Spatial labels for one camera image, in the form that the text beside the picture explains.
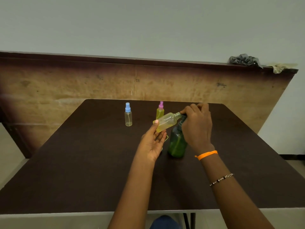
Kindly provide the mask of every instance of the orange wristband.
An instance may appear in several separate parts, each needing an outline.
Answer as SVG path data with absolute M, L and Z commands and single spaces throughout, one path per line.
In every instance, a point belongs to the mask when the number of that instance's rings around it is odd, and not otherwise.
M 204 154 L 201 154 L 199 156 L 195 156 L 195 158 L 198 158 L 198 160 L 200 161 L 202 158 L 205 158 L 211 154 L 218 154 L 218 152 L 216 150 L 214 151 L 211 151 L 211 152 L 207 152 L 207 153 L 204 153 Z

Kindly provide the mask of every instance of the blue pants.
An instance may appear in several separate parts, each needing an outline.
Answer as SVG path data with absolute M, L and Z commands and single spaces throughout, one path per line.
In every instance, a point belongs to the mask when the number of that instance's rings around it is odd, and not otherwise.
M 150 229 L 181 229 L 179 224 L 168 215 L 155 219 Z

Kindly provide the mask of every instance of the crumpled cloth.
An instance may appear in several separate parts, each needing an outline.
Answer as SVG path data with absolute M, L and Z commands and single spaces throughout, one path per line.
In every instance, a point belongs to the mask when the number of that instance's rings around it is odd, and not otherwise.
M 298 65 L 297 63 L 276 63 L 276 62 L 267 64 L 267 66 L 273 67 L 273 73 L 274 74 L 279 74 L 284 69 L 290 69 L 290 68 L 293 68 L 293 67 L 295 67 L 297 65 Z
M 253 56 L 248 56 L 247 54 L 241 54 L 239 56 L 231 56 L 229 58 L 228 63 L 231 64 L 241 64 L 241 65 L 247 65 L 247 66 L 259 66 L 263 68 L 258 60 L 258 58 Z

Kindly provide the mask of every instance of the forearm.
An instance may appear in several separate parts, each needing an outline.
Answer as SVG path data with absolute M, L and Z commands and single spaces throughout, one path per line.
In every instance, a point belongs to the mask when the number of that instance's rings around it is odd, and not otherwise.
M 154 163 L 136 154 L 109 229 L 143 229 L 147 215 Z
M 210 183 L 231 173 L 218 154 L 201 159 L 201 163 Z M 228 228 L 273 228 L 234 177 L 216 183 L 212 190 Z

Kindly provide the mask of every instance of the left hand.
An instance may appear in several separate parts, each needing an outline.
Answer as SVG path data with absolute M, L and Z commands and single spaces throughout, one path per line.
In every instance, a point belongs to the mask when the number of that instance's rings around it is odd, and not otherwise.
M 156 132 L 158 126 L 159 121 L 156 120 L 150 129 L 142 136 L 136 153 L 152 162 L 155 162 L 159 157 L 166 138 L 166 130 L 163 130 L 160 133 Z

